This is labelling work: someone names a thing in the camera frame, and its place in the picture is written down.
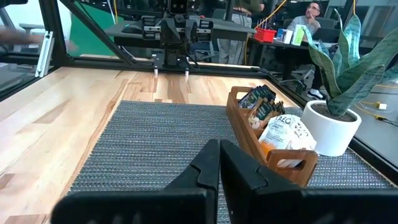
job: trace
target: wooden table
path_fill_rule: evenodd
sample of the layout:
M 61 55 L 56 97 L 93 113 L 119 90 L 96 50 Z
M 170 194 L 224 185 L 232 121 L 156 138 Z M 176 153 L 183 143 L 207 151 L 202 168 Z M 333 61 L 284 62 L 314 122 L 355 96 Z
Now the wooden table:
M 0 102 L 0 224 L 47 223 L 121 100 L 225 105 L 266 80 L 59 68 Z

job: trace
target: woven mat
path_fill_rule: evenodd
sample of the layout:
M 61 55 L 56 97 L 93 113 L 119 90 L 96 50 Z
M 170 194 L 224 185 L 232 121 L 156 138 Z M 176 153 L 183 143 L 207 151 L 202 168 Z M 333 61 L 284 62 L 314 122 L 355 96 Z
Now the woven mat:
M 287 113 L 301 110 L 287 108 Z M 181 173 L 209 139 L 238 144 L 224 106 L 122 101 L 70 193 L 159 190 Z M 309 188 L 390 188 L 353 152 L 320 156 Z M 229 223 L 220 184 L 218 223 Z

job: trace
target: red box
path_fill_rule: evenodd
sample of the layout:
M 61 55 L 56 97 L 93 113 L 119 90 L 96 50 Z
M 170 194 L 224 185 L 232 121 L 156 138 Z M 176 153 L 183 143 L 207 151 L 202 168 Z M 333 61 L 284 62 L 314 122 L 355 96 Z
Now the red box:
M 256 33 L 254 34 L 254 38 L 261 42 L 270 42 L 274 41 L 274 37 L 276 34 L 276 30 L 265 30 L 261 28 L 256 28 Z

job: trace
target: wooden tray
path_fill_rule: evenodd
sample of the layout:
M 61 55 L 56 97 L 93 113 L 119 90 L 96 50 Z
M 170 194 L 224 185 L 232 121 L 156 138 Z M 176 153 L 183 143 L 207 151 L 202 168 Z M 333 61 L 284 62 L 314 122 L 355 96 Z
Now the wooden tray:
M 264 129 L 252 129 L 250 127 L 247 115 L 251 110 L 240 108 L 236 99 L 238 93 L 247 93 L 251 89 L 249 87 L 232 87 L 226 105 L 226 113 L 234 129 L 240 148 L 257 159 L 261 164 L 276 171 L 279 175 L 301 187 L 305 187 L 317 165 L 318 154 L 309 150 L 274 149 L 266 157 L 258 141 Z M 300 159 L 303 162 L 299 167 L 278 167 L 277 164 L 281 159 Z

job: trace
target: white pot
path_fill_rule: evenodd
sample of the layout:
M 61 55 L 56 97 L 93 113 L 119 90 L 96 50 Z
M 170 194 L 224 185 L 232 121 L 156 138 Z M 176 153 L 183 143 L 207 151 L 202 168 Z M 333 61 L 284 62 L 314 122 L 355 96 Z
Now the white pot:
M 311 132 L 317 145 L 315 151 L 324 156 L 341 156 L 348 147 L 362 122 L 361 117 L 352 110 L 348 110 L 356 118 L 354 122 L 337 121 L 327 118 L 312 109 L 312 105 L 323 104 L 323 100 L 309 101 L 305 105 L 301 121 Z

